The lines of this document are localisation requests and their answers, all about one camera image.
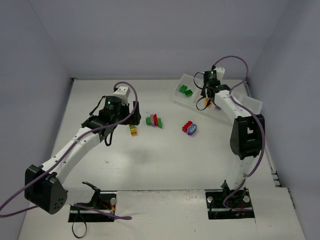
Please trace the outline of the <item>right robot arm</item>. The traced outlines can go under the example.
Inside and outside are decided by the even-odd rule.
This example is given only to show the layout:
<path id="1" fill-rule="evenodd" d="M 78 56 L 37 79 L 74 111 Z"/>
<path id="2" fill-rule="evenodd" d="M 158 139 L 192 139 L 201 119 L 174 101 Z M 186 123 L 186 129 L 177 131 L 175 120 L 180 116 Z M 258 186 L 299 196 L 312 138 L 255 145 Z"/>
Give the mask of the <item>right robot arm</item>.
<path id="1" fill-rule="evenodd" d="M 245 107 L 232 93 L 229 86 L 221 84 L 215 69 L 204 71 L 201 97 L 208 98 L 214 106 L 219 107 L 232 122 L 229 145 L 235 160 L 229 176 L 225 180 L 229 190 L 240 189 L 246 178 L 256 168 L 252 164 L 256 158 L 261 159 L 265 150 L 265 119 L 261 114 L 254 114 Z"/>

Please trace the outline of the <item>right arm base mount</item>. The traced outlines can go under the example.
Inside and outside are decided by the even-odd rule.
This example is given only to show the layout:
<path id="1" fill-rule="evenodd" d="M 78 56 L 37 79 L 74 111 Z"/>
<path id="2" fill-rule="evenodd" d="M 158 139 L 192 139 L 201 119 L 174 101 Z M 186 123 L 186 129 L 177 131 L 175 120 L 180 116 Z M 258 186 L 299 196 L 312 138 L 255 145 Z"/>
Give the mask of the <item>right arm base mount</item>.
<path id="1" fill-rule="evenodd" d="M 225 198 L 231 193 L 229 190 L 206 190 L 205 200 L 209 220 L 239 220 L 254 219 L 255 213 L 248 189 L 239 190 L 234 196 Z"/>

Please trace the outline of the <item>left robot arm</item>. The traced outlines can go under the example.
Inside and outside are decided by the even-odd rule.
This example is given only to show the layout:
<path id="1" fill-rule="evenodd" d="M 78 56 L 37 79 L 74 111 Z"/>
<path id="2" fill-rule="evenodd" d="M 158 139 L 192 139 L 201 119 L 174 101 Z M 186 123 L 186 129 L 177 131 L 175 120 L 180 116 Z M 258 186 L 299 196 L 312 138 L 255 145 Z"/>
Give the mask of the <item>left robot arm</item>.
<path id="1" fill-rule="evenodd" d="M 110 146 L 118 125 L 139 125 L 139 102 L 133 101 L 133 109 L 123 104 L 117 96 L 103 96 L 104 107 L 97 115 L 89 114 L 78 132 L 67 145 L 50 160 L 40 166 L 31 165 L 25 171 L 24 197 L 37 207 L 53 215 L 65 205 L 95 208 L 101 201 L 100 189 L 85 181 L 88 188 L 71 189 L 64 182 L 73 168 L 86 154 L 100 143 Z"/>

